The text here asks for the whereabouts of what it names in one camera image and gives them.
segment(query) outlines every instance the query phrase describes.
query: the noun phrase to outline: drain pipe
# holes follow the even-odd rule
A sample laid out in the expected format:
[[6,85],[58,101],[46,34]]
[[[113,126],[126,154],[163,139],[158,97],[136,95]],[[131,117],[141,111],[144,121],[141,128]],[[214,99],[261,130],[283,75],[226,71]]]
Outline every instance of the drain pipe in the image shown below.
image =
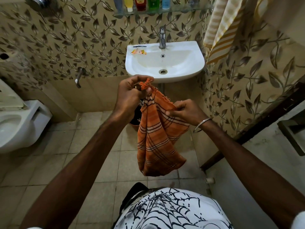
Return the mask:
[[158,84],[158,89],[163,95],[165,95],[165,83]]

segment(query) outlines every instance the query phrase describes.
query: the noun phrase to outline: yellow bottle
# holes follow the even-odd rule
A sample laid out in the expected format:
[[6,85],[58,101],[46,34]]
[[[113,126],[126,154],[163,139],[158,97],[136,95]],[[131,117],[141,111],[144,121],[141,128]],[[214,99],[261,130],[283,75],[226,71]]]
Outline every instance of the yellow bottle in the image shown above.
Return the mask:
[[124,0],[125,6],[127,7],[128,12],[132,12],[133,9],[133,0]]

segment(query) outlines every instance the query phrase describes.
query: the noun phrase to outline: green bottle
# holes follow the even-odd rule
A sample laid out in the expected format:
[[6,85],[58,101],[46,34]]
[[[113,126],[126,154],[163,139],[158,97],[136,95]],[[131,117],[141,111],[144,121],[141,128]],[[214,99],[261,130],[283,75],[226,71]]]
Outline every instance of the green bottle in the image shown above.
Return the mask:
[[160,0],[148,0],[148,7],[150,10],[159,9]]

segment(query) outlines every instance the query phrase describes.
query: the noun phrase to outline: white t-shirt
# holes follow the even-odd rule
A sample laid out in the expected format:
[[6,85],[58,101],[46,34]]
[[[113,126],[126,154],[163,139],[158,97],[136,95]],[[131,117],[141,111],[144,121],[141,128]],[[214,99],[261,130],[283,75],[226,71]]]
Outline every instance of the white t-shirt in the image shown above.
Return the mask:
[[[145,195],[140,192],[129,203],[114,229],[234,229],[216,200],[187,190],[163,188]],[[303,228],[305,212],[296,216],[291,227]]]

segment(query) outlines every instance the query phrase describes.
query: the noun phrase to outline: glass shelf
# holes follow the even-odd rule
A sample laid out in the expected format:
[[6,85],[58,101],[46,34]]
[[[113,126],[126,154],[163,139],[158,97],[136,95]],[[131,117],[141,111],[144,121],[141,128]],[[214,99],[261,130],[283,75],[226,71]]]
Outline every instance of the glass shelf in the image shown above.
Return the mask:
[[124,8],[122,12],[115,12],[114,16],[128,16],[128,15],[140,15],[140,14],[154,15],[154,14],[161,14],[168,12],[186,13],[188,11],[205,10],[209,8],[211,8],[211,5],[209,3],[172,5],[169,9],[162,9],[162,7],[160,7],[159,9],[154,9],[154,10],[150,10],[148,9],[148,7],[146,7],[146,10],[144,11],[137,11],[137,8],[134,7],[132,12],[128,12],[127,9]]

